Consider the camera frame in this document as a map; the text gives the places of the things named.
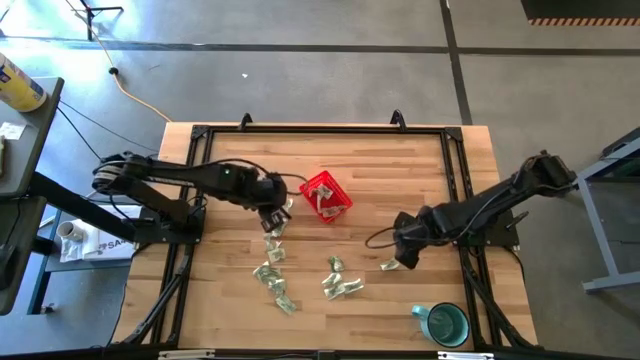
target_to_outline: red plastic basket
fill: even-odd
[[[327,208],[327,207],[340,206],[340,205],[346,206],[338,214],[328,218],[316,212],[320,220],[322,220],[322,222],[324,222],[325,224],[328,224],[332,222],[335,218],[343,214],[345,211],[347,211],[347,209],[349,209],[353,205],[353,202],[351,201],[351,199],[349,199],[347,194],[342,190],[340,185],[338,185],[338,182],[336,181],[336,179],[334,179],[333,176],[331,176],[331,174],[329,174],[329,172],[325,170],[320,174],[316,175],[311,180],[309,180],[308,189],[305,189],[305,186],[306,186],[305,184],[300,185],[300,191],[302,192],[302,195],[304,195],[305,199],[307,199],[307,201],[309,202],[309,205],[311,205],[311,207],[314,210],[316,210],[318,195],[315,193],[312,194],[311,192],[313,191],[313,189],[320,186],[320,184],[324,184],[324,186],[328,187],[333,191],[333,195],[331,195],[329,199],[322,199],[322,202],[321,202],[322,207]]]

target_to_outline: cup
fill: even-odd
[[[58,234],[60,238],[65,240],[71,240],[71,241],[84,240],[84,230],[82,230],[79,226],[75,225],[71,221],[65,221],[62,224],[58,225],[56,234]]]
[[[438,345],[455,348],[469,338],[469,320],[464,311],[451,303],[440,303],[427,309],[414,305],[413,316],[420,319],[424,336]]]

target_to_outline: spray can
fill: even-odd
[[[0,100],[20,112],[29,112],[46,99],[42,87],[0,53]]]

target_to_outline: wooden tabletop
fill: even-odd
[[[161,160],[185,162],[193,125],[167,125]],[[462,130],[477,193],[499,181],[491,138],[484,126]],[[293,219],[281,238],[287,258],[276,263],[287,281],[287,295],[298,307],[288,316],[252,275],[267,260],[258,215],[210,199],[205,233],[191,270],[181,348],[439,349],[423,337],[411,308],[452,302],[467,311],[457,250],[429,247],[421,252],[415,270],[382,272],[380,263],[390,259],[394,249],[370,250],[363,245],[370,234],[391,226],[399,211],[416,213],[425,204],[450,200],[437,136],[216,134],[211,159],[230,157],[309,178],[328,170],[354,205],[325,225],[304,198],[294,198]],[[453,161],[457,168],[455,155]],[[290,188],[299,185],[298,180],[286,180]],[[159,189],[178,197],[177,187]],[[391,241],[391,235],[377,241]],[[166,252],[166,245],[152,245],[134,259],[114,341],[131,333],[157,298]],[[500,248],[486,252],[496,301],[521,334],[535,343],[517,262]],[[343,259],[347,269],[343,277],[362,279],[364,289],[327,300],[320,283],[330,273],[327,258],[332,255]],[[489,339],[486,312],[479,299],[478,304],[483,334]],[[165,327],[172,319],[172,311],[168,314]],[[468,340],[460,349],[471,347]]]

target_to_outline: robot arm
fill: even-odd
[[[287,187],[280,175],[266,173],[259,178],[255,167],[224,160],[189,167],[125,152],[102,159],[93,173],[92,187],[96,191],[126,195],[158,213],[166,226],[174,229],[189,227],[195,221],[196,209],[184,200],[165,197],[147,183],[195,188],[216,199],[258,211],[267,232],[290,217],[282,209],[287,200]]]
[[[413,269],[419,252],[428,245],[442,246],[482,232],[500,214],[534,195],[563,196],[571,191],[575,178],[558,156],[543,151],[528,158],[509,179],[470,199],[423,206],[415,217],[401,212],[394,222],[395,258]]]

